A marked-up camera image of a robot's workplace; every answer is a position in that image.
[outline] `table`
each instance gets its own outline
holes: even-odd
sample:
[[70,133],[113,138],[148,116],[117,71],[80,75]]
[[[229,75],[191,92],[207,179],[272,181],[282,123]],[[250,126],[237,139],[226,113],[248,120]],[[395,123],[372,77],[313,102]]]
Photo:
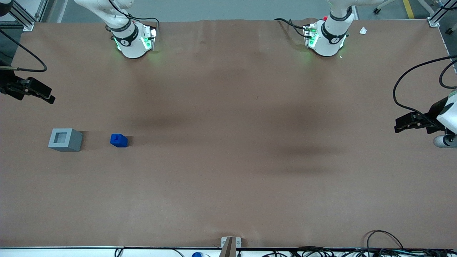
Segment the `table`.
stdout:
[[[310,20],[298,22],[305,24]],[[38,23],[21,42],[49,70],[49,105],[0,97],[2,246],[363,246],[387,230],[409,248],[456,244],[454,150],[395,134],[392,88],[446,56],[425,20],[354,21],[333,57],[276,21],[161,23],[127,59],[104,24]],[[358,34],[360,28],[366,35]],[[19,50],[14,65],[39,64]],[[447,62],[412,72],[400,102],[427,111]],[[448,83],[457,80],[446,76]],[[52,128],[81,152],[47,148]],[[130,146],[109,144],[112,133]],[[396,247],[381,235],[371,247]]]

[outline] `blue cube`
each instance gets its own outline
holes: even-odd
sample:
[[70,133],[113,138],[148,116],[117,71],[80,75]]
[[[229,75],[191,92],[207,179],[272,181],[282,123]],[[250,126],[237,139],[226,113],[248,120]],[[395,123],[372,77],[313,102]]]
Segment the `blue cube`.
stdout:
[[122,134],[111,134],[110,144],[115,147],[127,147],[128,138]]
[[48,148],[60,152],[79,152],[83,134],[71,128],[54,128],[49,139]]

